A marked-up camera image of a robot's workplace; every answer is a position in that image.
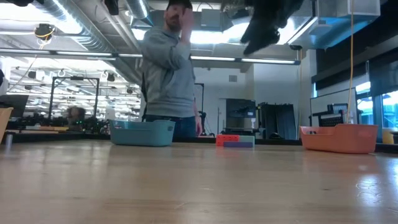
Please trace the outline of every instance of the blue plastic bin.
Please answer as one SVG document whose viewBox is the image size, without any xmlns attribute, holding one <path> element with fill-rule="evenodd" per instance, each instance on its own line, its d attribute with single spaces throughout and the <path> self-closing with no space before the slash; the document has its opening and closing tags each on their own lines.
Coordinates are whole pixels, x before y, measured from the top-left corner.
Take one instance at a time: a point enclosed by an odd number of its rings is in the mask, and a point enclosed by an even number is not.
<svg viewBox="0 0 398 224">
<path fill-rule="evenodd" d="M 174 121 L 110 121 L 111 142 L 127 146 L 169 146 L 173 140 Z"/>
</svg>

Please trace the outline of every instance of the jeans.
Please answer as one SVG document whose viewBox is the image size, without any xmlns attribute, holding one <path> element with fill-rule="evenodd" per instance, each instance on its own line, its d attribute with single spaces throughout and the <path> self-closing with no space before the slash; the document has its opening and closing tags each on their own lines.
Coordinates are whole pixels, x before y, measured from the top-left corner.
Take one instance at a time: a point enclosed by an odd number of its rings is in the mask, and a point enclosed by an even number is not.
<svg viewBox="0 0 398 224">
<path fill-rule="evenodd" d="M 190 118 L 176 118 L 169 116 L 146 115 L 146 122 L 156 120 L 175 122 L 173 138 L 195 138 L 197 136 L 197 123 L 194 116 Z"/>
</svg>

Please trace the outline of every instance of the stacked blocks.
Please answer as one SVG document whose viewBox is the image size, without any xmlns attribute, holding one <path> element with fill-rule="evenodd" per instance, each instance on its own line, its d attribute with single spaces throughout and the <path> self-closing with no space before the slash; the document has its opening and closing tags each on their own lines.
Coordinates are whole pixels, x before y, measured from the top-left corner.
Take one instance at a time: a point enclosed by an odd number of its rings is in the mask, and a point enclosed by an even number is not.
<svg viewBox="0 0 398 224">
<path fill-rule="evenodd" d="M 218 134 L 216 146 L 222 147 L 254 147 L 254 136 L 238 136 Z"/>
</svg>

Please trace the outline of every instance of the red block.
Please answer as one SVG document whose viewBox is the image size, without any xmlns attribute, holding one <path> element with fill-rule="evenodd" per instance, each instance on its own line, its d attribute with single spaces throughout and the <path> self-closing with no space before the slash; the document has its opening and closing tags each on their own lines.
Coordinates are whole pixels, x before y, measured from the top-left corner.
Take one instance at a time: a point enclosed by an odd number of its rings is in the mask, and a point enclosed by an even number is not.
<svg viewBox="0 0 398 224">
<path fill-rule="evenodd" d="M 225 141 L 239 141 L 239 136 L 238 135 L 230 135 L 230 134 L 217 134 L 216 138 L 216 146 L 224 146 Z"/>
</svg>

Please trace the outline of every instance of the table surface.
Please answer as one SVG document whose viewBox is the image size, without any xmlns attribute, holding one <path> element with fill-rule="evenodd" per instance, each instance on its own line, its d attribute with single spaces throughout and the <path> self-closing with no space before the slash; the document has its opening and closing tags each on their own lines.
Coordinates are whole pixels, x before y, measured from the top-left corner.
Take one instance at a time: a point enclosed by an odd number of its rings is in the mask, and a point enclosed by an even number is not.
<svg viewBox="0 0 398 224">
<path fill-rule="evenodd" d="M 398 223 L 395 155 L 298 146 L 14 144 L 0 150 L 6 224 Z"/>
</svg>

